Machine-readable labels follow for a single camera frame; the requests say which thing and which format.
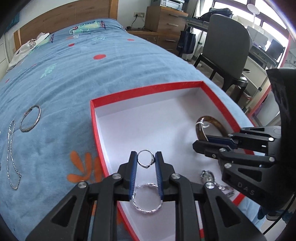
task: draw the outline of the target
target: blue blanket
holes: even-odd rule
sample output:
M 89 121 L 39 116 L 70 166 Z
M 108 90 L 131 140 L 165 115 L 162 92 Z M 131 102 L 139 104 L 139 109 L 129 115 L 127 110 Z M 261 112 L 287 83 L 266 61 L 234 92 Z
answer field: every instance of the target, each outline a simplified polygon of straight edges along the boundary
M 98 19 L 49 35 L 0 82 L 0 213 L 13 234 L 29 232 L 80 180 L 102 179 L 90 115 L 90 100 L 158 83 L 203 80 L 240 126 L 252 126 L 239 107 L 186 61 L 128 34 L 113 19 Z M 23 133 L 30 106 L 41 119 Z M 38 109 L 25 118 L 32 125 Z M 21 173 L 19 188 L 7 178 L 7 132 L 15 120 L 12 153 Z M 12 184 L 18 175 L 9 160 Z M 130 240 L 119 228 L 120 240 Z

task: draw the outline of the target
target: headboard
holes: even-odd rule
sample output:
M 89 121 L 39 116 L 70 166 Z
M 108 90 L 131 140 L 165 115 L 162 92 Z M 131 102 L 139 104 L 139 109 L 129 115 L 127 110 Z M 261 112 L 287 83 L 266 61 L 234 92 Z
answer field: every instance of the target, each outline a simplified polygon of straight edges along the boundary
M 78 0 L 54 8 L 14 32 L 15 48 L 39 33 L 54 33 L 68 26 L 96 18 L 117 19 L 118 0 Z

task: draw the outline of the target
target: wall outlet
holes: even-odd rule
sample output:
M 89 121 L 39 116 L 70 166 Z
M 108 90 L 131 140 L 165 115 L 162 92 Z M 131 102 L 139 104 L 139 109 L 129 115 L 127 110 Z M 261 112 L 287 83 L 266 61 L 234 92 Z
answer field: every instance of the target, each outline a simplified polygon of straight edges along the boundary
M 144 12 L 134 12 L 133 16 L 135 17 L 136 14 L 138 15 L 139 18 L 145 17 L 145 13 Z

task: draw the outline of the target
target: red dot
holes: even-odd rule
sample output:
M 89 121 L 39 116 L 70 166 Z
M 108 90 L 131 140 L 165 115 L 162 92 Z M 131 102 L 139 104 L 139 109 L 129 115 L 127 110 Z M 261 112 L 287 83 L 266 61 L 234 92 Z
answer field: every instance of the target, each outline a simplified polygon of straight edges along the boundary
M 94 59 L 103 59 L 105 57 L 106 57 L 105 54 L 98 54 L 98 55 L 94 56 Z

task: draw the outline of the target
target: white printer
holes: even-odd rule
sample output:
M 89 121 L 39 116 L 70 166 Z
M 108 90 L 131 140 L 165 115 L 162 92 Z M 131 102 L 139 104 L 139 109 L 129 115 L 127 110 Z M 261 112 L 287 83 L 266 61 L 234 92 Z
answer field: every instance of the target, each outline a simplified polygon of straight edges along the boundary
M 177 10 L 182 10 L 184 0 L 151 0 L 151 6 L 171 7 Z

